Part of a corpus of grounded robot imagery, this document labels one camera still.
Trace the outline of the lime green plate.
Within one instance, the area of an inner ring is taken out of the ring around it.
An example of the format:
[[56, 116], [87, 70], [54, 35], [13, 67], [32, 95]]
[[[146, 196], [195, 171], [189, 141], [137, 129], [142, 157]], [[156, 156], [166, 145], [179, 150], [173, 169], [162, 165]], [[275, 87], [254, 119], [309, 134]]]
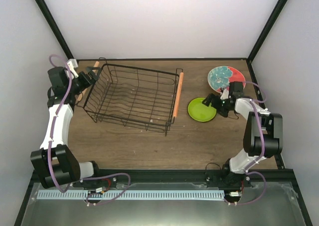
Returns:
[[215, 118], [217, 112], [211, 105], [206, 106], [202, 102], [205, 98], [195, 98], [191, 100], [187, 106], [189, 116], [198, 122], [208, 122]]

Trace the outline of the large red blue-flower plate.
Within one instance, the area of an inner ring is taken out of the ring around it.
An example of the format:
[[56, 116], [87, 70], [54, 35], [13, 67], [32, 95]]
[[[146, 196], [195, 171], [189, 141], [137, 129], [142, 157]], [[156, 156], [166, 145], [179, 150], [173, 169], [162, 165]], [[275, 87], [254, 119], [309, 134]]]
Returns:
[[224, 89], [229, 89], [231, 82], [245, 82], [246, 79], [239, 70], [233, 67], [218, 66], [209, 71], [207, 81], [214, 91], [222, 93]]

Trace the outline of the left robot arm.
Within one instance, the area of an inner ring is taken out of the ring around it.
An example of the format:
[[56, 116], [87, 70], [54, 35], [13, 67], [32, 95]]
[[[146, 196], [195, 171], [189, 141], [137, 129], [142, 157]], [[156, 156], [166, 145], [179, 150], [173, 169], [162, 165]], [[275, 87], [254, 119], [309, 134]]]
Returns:
[[48, 70], [52, 84], [49, 88], [47, 106], [49, 123], [40, 149], [33, 151], [30, 160], [40, 183], [46, 189], [60, 187], [81, 179], [90, 188], [102, 182], [95, 161], [78, 162], [68, 148], [68, 133], [76, 105], [76, 96], [98, 79], [99, 62], [87, 67], [87, 73], [68, 73], [64, 67]]

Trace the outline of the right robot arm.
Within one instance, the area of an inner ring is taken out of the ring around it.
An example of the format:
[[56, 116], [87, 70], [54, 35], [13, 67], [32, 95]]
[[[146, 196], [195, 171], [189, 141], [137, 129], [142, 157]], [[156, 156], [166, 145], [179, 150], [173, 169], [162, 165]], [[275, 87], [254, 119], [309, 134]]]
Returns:
[[231, 82], [220, 96], [209, 94], [202, 101], [222, 117], [234, 111], [246, 119], [242, 150], [221, 168], [221, 181], [228, 188], [241, 181], [253, 166], [282, 152], [283, 117], [262, 108], [263, 102], [245, 96], [244, 83], [239, 81]]

